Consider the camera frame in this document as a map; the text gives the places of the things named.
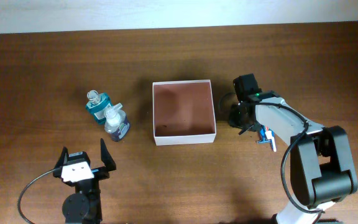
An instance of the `wire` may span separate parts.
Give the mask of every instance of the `wire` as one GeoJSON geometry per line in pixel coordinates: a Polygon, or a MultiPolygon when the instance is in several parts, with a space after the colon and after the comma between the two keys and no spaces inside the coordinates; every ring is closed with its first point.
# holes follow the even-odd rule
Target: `wire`
{"type": "Polygon", "coordinates": [[[284,153],[283,159],[281,161],[281,169],[280,169],[280,173],[281,173],[281,181],[283,183],[283,188],[285,191],[285,194],[287,195],[288,199],[290,200],[290,202],[292,203],[292,205],[297,208],[298,210],[300,210],[301,212],[304,213],[309,213],[309,214],[315,214],[315,213],[324,213],[324,211],[322,209],[316,209],[316,210],[307,210],[302,208],[301,206],[299,206],[294,199],[292,198],[290,191],[288,190],[288,186],[287,183],[285,181],[285,164],[287,162],[288,156],[290,155],[292,149],[298,144],[298,142],[303,138],[303,136],[305,136],[306,132],[309,129],[309,123],[308,120],[306,120],[301,114],[299,114],[296,110],[281,105],[280,103],[264,103],[264,102],[257,102],[257,103],[245,103],[242,102],[242,105],[249,105],[249,106],[254,106],[254,105],[265,105],[265,106],[276,106],[278,108],[283,108],[288,110],[289,112],[293,113],[295,116],[299,117],[299,119],[303,122],[303,131],[296,137],[296,139],[288,146],[287,150],[284,153]]]}
{"type": "Polygon", "coordinates": [[[233,93],[233,92],[230,92],[230,93],[226,93],[225,95],[223,95],[220,99],[219,99],[219,102],[218,102],[218,111],[220,113],[227,113],[227,112],[230,112],[231,110],[228,110],[228,111],[222,111],[222,101],[223,99],[225,99],[226,97],[230,96],[230,95],[233,95],[233,94],[236,94],[236,93],[233,93]]]}
{"type": "Polygon", "coordinates": [[[40,176],[38,176],[37,178],[35,178],[34,180],[32,180],[29,184],[27,184],[27,186],[22,190],[22,192],[20,193],[19,199],[17,200],[17,211],[19,211],[20,216],[24,219],[24,221],[26,221],[27,223],[30,224],[35,224],[34,222],[30,221],[22,212],[21,209],[21,202],[22,202],[22,197],[24,195],[24,192],[32,185],[34,184],[35,181],[41,179],[42,177],[45,177],[46,175],[50,174],[51,172],[54,172],[56,170],[59,170],[60,168],[56,168],[56,169],[52,169],[40,176]]]}

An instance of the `hand sanitizer bottle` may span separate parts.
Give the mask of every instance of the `hand sanitizer bottle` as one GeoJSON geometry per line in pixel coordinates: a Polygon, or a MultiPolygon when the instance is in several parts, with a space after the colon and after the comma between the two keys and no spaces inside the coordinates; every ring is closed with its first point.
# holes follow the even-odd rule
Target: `hand sanitizer bottle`
{"type": "Polygon", "coordinates": [[[86,110],[93,115],[98,124],[104,124],[106,122],[104,110],[112,106],[109,95],[107,93],[99,94],[96,90],[91,90],[87,97],[89,102],[85,106],[86,110]]]}
{"type": "Polygon", "coordinates": [[[104,130],[106,130],[106,132],[110,134],[111,139],[116,142],[120,141],[130,128],[128,118],[121,108],[122,104],[119,103],[104,110],[104,116],[106,117],[104,130]]]}

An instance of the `blue object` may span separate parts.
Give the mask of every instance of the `blue object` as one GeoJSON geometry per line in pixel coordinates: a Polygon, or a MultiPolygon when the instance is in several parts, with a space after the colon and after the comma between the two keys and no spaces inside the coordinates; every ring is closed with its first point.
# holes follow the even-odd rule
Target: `blue object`
{"type": "Polygon", "coordinates": [[[268,127],[262,125],[262,128],[259,131],[260,134],[260,140],[257,141],[258,144],[263,143],[270,143],[270,146],[272,147],[272,150],[276,151],[276,142],[274,140],[274,132],[273,130],[269,129],[268,127]]]}
{"type": "Polygon", "coordinates": [[[95,90],[88,93],[89,102],[86,104],[85,109],[93,115],[94,120],[98,124],[104,124],[106,118],[104,117],[104,110],[112,106],[110,97],[107,93],[99,94],[95,90]]]}

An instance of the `white bottle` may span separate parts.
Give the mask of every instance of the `white bottle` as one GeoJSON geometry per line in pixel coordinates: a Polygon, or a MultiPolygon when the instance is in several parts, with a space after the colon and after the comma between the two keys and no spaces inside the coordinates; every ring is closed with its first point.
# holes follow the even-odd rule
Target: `white bottle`
{"type": "Polygon", "coordinates": [[[104,130],[110,134],[113,141],[117,142],[127,134],[131,126],[125,112],[121,108],[122,104],[118,103],[104,110],[104,117],[106,117],[104,130]]]}

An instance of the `wood grain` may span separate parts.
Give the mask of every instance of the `wood grain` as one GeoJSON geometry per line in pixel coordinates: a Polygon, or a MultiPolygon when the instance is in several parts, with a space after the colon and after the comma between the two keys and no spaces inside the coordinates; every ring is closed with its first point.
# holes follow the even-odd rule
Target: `wood grain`
{"type": "MultiPolygon", "coordinates": [[[[86,92],[108,93],[132,122],[106,141],[117,171],[101,182],[105,223],[218,223],[270,218],[288,199],[278,152],[217,116],[213,144],[157,147],[152,82],[210,79],[214,104],[232,80],[254,73],[306,117],[349,135],[358,176],[358,22],[0,35],[0,223],[23,223],[16,201],[66,146],[100,166],[108,140],[85,110],[86,92]]],[[[52,176],[24,196],[36,223],[63,223],[74,189],[52,176]]],[[[358,223],[358,192],[325,218],[358,223]]]]}

